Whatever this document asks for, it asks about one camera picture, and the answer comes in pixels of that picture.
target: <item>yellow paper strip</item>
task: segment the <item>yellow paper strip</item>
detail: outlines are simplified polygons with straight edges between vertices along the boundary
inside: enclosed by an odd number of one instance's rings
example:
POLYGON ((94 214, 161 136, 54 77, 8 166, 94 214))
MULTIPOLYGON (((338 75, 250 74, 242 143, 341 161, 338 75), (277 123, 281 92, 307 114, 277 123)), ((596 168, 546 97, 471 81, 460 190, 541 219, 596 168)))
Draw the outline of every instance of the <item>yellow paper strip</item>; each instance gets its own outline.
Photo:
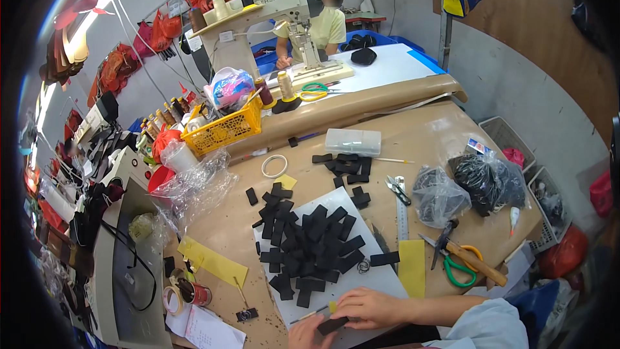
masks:
POLYGON ((424 240, 399 242, 398 278, 409 298, 424 298, 426 275, 424 267, 424 240))
POLYGON ((292 176, 282 174, 282 176, 275 178, 274 182, 282 182, 282 188, 284 190, 292 190, 295 183, 297 183, 297 180, 292 176))
POLYGON ((247 275, 247 267, 223 257, 221 254, 210 250, 188 236, 183 236, 177 251, 191 260, 193 262, 192 265, 205 268, 213 275, 235 287, 237 285, 234 282, 233 276, 236 276, 239 286, 243 287, 245 276, 247 275))

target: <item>sleeve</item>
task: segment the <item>sleeve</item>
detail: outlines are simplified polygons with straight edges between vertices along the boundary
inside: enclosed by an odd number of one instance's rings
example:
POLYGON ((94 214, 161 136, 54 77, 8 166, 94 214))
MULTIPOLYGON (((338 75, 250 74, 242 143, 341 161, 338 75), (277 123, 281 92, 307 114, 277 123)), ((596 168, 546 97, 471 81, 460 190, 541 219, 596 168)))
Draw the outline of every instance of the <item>sleeve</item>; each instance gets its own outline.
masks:
POLYGON ((336 16, 332 21, 332 27, 329 30, 329 42, 328 43, 345 43, 346 42, 346 25, 345 14, 336 10, 336 16))
POLYGON ((461 315, 442 341, 424 346, 448 348, 457 342, 473 342, 476 349, 527 349, 528 334, 519 312, 505 299, 489 299, 461 315))
POLYGON ((283 26, 278 30, 274 30, 274 34, 280 38, 288 39, 288 25, 283 26))

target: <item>white cutting board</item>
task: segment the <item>white cutting board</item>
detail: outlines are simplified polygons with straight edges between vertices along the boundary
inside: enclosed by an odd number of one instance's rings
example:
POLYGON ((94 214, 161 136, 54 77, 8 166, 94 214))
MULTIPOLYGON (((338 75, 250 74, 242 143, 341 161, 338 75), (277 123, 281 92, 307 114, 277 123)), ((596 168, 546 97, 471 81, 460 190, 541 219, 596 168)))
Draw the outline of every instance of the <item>white cutting board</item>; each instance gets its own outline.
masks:
MULTIPOLYGON (((358 212, 344 187, 337 188, 336 190, 333 190, 330 193, 293 210, 293 212, 295 212, 295 214, 299 217, 297 224, 301 225, 302 214, 312 213, 314 208, 316 208, 319 204, 327 208, 327 215, 334 212, 338 206, 342 206, 347 213, 357 218, 347 240, 351 240, 353 237, 361 235, 366 242, 366 245, 360 248, 360 252, 362 252, 368 260, 370 260, 370 255, 378 255, 382 253, 379 244, 377 244, 374 236, 370 232, 370 229, 368 229, 364 223, 360 212, 358 212)), ((271 245, 271 240, 266 240, 261 237, 263 227, 264 225, 254 228, 254 237, 256 241, 260 242, 260 250, 262 252, 269 252, 269 248, 272 248, 273 245, 271 245)), ((277 275, 274 273, 269 273, 269 263, 262 263, 262 265, 265 270, 265 275, 267 276, 267 281, 270 281, 275 275, 277 275)), ((292 327, 289 324, 291 321, 325 306, 329 303, 329 301, 337 301, 338 298, 346 291, 356 287, 364 286, 374 290, 383 291, 386 294, 390 294, 397 298, 408 298, 407 291, 405 291, 402 287, 402 284, 398 280, 398 276, 396 276, 390 265, 370 267, 370 270, 366 274, 360 274, 357 266, 353 266, 353 268, 348 270, 345 275, 340 275, 338 278, 338 283, 327 282, 325 284, 325 292, 313 291, 312 296, 310 297, 310 307, 307 309, 304 307, 297 307, 296 305, 297 296, 299 294, 299 290, 295 289, 296 280, 297 278, 291 279, 291 288, 295 292, 295 295, 291 301, 281 301, 278 291, 275 291, 271 286, 267 285, 269 290, 272 291, 275 303, 278 306, 278 310, 280 310, 280 314, 282 315, 284 323, 288 329, 292 327)), ((329 309, 325 309, 321 313, 328 316, 330 315, 329 309)), ((354 330, 349 328, 340 328, 338 330, 339 333, 336 340, 331 347, 332 349, 348 349, 366 342, 389 329, 390 328, 377 330, 354 330)))

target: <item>yellow t-shirt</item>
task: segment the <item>yellow t-shirt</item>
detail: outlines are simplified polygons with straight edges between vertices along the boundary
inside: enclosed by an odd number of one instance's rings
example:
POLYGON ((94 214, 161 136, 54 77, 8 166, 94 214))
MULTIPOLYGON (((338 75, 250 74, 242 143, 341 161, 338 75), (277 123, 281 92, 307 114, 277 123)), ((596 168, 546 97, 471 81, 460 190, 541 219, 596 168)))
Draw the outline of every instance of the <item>yellow t-shirt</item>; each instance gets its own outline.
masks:
MULTIPOLYGON (((325 7, 319 16, 310 18, 310 39, 317 49, 325 49, 328 43, 346 42, 345 14, 337 8, 325 7)), ((288 26, 274 31, 278 37, 288 38, 288 26)), ((295 63, 302 62, 299 45, 291 41, 293 45, 293 60, 295 63)))

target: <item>hand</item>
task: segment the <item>hand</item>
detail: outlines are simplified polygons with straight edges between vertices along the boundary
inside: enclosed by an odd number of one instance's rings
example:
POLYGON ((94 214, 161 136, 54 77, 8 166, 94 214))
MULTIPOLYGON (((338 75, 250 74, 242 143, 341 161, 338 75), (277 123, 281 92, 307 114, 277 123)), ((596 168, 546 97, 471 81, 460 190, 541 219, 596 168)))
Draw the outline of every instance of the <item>hand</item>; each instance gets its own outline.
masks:
POLYGON ((280 56, 278 61, 275 63, 275 67, 278 69, 284 69, 285 67, 289 67, 293 63, 293 58, 289 56, 280 56))
POLYGON ((331 332, 321 344, 314 343, 314 332, 323 322, 325 315, 316 314, 297 322, 288 332, 288 349, 329 349, 338 332, 331 332))
POLYGON ((366 287, 358 287, 347 291, 338 299, 338 309, 330 318, 359 318, 360 321, 347 322, 345 327, 380 329, 407 322, 407 313, 412 308, 412 302, 415 302, 414 298, 399 299, 366 287))

